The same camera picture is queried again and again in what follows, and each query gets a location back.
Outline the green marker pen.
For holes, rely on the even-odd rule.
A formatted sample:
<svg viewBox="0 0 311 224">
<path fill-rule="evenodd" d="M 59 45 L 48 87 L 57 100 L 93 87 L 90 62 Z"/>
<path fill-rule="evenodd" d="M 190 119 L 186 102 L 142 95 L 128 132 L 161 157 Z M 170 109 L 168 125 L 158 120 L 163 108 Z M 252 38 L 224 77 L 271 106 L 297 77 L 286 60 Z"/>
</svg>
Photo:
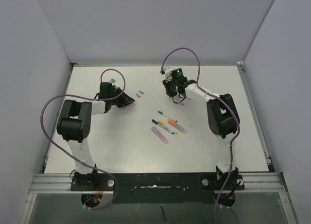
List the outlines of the green marker pen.
<svg viewBox="0 0 311 224">
<path fill-rule="evenodd" d="M 166 117 L 166 118 L 168 118 L 168 119 L 171 119 L 171 120 L 174 120 L 174 121 L 175 121 L 174 118 L 172 118 L 171 116 L 166 115 L 164 112 L 162 112 L 162 111 L 160 111 L 160 110 L 158 110 L 157 112 L 158 112 L 160 115 L 162 115 L 162 116 L 164 116 L 164 117 Z"/>
</svg>

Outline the orange cap highlighter pen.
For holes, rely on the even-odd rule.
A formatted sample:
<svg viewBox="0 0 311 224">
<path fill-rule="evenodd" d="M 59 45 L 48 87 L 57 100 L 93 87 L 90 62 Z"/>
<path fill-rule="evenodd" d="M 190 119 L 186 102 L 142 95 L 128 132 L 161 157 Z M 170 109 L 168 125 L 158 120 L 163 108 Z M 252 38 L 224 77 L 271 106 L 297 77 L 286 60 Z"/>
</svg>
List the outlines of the orange cap highlighter pen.
<svg viewBox="0 0 311 224">
<path fill-rule="evenodd" d="M 173 126 L 175 129 L 177 129 L 178 131 L 180 131 L 183 134 L 187 134 L 188 131 L 183 128 L 181 125 L 179 125 L 175 120 L 173 119 L 169 119 L 168 120 L 168 124 L 170 124 L 171 126 Z"/>
</svg>

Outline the yellow marker pen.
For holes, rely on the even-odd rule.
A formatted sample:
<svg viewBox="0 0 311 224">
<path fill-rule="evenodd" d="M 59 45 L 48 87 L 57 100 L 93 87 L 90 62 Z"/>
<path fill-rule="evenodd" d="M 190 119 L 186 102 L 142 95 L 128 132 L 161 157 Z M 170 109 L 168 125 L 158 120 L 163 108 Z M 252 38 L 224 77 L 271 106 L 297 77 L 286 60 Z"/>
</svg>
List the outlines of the yellow marker pen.
<svg viewBox="0 0 311 224">
<path fill-rule="evenodd" d="M 173 131 L 171 128 L 167 127 L 162 121 L 158 121 L 158 125 L 162 127 L 164 130 L 169 132 L 172 135 L 177 135 L 178 133 L 176 131 Z"/>
</svg>

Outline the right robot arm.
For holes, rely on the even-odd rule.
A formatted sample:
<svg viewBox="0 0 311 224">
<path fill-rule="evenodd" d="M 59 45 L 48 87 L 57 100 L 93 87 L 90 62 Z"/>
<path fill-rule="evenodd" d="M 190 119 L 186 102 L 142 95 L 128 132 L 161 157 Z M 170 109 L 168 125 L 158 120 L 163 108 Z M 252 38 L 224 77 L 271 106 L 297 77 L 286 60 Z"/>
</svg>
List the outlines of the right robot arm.
<svg viewBox="0 0 311 224">
<path fill-rule="evenodd" d="M 166 94 L 170 98 L 179 97 L 201 104 L 207 110 L 208 126 L 217 137 L 217 166 L 222 174 L 216 177 L 216 183 L 221 189 L 228 189 L 234 183 L 234 178 L 228 172 L 236 169 L 234 159 L 234 134 L 238 131 L 240 118 L 230 94 L 218 94 L 203 89 L 195 80 L 188 80 L 181 68 L 164 69 L 160 72 L 165 76 L 162 81 Z"/>
</svg>

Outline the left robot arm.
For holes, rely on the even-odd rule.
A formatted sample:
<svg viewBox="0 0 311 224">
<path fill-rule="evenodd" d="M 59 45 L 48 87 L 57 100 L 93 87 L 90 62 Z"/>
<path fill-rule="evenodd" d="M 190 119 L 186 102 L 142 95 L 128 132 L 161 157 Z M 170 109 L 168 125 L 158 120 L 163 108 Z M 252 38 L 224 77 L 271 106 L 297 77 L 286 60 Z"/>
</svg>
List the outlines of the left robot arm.
<svg viewBox="0 0 311 224">
<path fill-rule="evenodd" d="M 56 126 L 57 133 L 62 136 L 75 157 L 74 179 L 82 181 L 87 190 L 98 187 L 98 172 L 87 142 L 90 133 L 91 116 L 107 113 L 112 106 L 125 108 L 135 102 L 135 99 L 122 92 L 114 82 L 101 82 L 99 92 L 94 100 L 78 102 L 65 100 Z"/>
</svg>

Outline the pink highlighter pen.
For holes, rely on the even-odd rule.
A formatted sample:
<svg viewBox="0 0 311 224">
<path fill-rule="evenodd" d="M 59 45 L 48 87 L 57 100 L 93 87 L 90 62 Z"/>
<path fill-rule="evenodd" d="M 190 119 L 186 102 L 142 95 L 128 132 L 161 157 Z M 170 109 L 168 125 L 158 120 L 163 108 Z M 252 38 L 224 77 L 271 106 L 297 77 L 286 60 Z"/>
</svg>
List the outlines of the pink highlighter pen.
<svg viewBox="0 0 311 224">
<path fill-rule="evenodd" d="M 164 144 L 169 143 L 168 139 L 155 126 L 151 130 Z"/>
</svg>

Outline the navy blue marker pen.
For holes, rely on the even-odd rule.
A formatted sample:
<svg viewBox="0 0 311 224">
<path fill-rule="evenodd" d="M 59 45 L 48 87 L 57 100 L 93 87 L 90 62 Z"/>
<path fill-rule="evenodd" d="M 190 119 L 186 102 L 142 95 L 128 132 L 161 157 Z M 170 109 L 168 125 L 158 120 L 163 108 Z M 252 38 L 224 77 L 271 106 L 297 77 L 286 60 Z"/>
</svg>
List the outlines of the navy blue marker pen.
<svg viewBox="0 0 311 224">
<path fill-rule="evenodd" d="M 168 127 L 164 126 L 164 124 L 152 119 L 152 123 L 160 126 L 161 128 L 163 128 L 164 130 L 166 130 L 167 132 L 169 132 L 170 134 L 174 135 L 176 134 L 176 132 L 174 132 L 173 130 L 169 129 Z"/>
</svg>

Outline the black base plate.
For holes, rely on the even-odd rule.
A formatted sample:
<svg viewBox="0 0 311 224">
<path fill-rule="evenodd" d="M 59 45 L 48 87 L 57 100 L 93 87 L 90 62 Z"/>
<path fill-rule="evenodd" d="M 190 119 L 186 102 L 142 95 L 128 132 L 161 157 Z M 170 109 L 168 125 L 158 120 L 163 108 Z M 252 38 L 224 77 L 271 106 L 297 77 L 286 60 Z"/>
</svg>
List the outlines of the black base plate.
<svg viewBox="0 0 311 224">
<path fill-rule="evenodd" d="M 221 205 L 232 206 L 235 192 L 244 190 L 240 174 L 190 173 L 115 173 L 116 181 L 107 174 L 98 173 L 93 182 L 72 178 L 71 191 L 81 191 L 82 204 L 97 207 L 104 194 L 113 194 L 112 204 L 181 204 L 199 202 L 213 204 L 217 197 Z"/>
</svg>

